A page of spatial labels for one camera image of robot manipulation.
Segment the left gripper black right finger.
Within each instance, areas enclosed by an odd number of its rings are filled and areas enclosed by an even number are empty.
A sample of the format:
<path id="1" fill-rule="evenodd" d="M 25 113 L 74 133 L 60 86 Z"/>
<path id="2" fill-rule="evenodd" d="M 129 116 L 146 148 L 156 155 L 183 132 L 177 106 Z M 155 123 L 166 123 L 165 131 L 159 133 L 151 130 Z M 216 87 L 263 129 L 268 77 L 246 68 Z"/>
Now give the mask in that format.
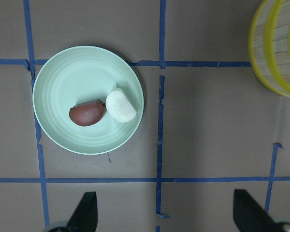
<path id="1" fill-rule="evenodd" d="M 234 190 L 233 220 L 240 232 L 267 232 L 275 223 L 245 189 Z"/>

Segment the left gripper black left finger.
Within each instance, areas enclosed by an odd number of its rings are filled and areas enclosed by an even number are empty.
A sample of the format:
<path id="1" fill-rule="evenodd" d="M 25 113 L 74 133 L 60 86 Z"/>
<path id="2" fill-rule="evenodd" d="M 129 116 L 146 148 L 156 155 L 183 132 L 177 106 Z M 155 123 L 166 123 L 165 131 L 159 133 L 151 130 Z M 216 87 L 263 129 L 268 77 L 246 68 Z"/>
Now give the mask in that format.
<path id="1" fill-rule="evenodd" d="M 72 232 L 95 232 L 97 228 L 96 192 L 85 192 L 67 223 Z"/>

